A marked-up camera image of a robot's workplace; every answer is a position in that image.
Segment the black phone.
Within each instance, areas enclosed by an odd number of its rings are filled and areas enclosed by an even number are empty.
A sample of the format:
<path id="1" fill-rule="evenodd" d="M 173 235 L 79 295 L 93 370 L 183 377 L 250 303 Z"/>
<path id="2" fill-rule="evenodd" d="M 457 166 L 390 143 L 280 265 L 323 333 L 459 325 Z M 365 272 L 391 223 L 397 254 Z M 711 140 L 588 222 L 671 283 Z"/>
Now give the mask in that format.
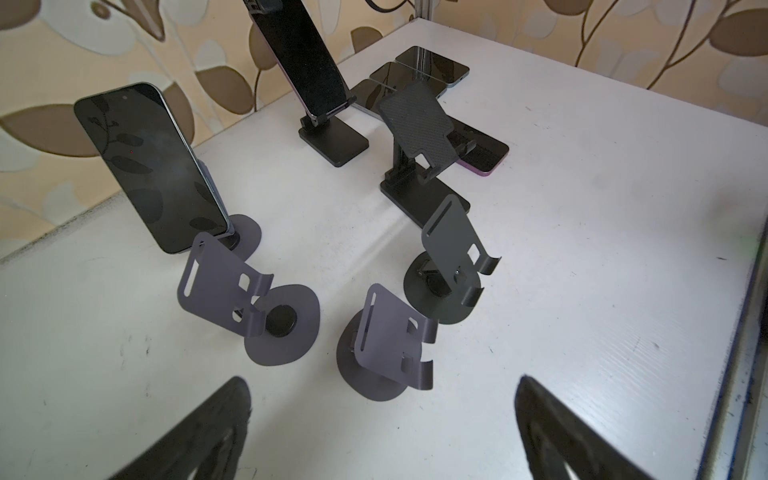
<path id="1" fill-rule="evenodd" d="M 378 120 L 381 120 L 380 102 L 395 93 L 394 89 L 371 79 L 361 80 L 350 89 L 350 94 L 355 97 L 353 106 Z"/>

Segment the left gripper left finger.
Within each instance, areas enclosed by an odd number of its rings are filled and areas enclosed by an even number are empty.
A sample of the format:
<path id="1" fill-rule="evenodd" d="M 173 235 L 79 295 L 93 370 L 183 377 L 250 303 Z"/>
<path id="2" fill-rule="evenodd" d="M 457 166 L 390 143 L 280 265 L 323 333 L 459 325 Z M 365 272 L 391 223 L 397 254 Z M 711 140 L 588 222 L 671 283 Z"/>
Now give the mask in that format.
<path id="1" fill-rule="evenodd" d="M 245 380 L 234 376 L 114 479 L 233 479 L 251 415 Z"/>

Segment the green phone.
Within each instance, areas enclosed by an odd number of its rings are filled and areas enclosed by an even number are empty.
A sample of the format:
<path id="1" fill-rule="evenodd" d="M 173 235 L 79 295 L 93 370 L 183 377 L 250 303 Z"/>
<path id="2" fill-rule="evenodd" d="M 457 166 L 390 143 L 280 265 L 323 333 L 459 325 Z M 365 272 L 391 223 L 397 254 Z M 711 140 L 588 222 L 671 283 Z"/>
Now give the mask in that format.
<path id="1" fill-rule="evenodd" d="M 427 74 L 396 62 L 387 62 L 369 75 L 369 79 L 393 90 L 401 90 L 407 86 L 424 82 L 432 94 L 439 98 L 448 89 L 448 85 Z"/>

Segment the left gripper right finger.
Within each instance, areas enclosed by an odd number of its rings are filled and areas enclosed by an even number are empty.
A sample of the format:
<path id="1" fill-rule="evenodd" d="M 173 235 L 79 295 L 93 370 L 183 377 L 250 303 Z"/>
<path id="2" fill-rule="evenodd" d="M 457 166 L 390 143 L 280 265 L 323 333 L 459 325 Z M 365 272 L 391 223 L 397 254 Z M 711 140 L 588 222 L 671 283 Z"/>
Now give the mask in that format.
<path id="1" fill-rule="evenodd" d="M 535 378 L 520 378 L 514 407 L 534 479 L 649 477 Z"/>

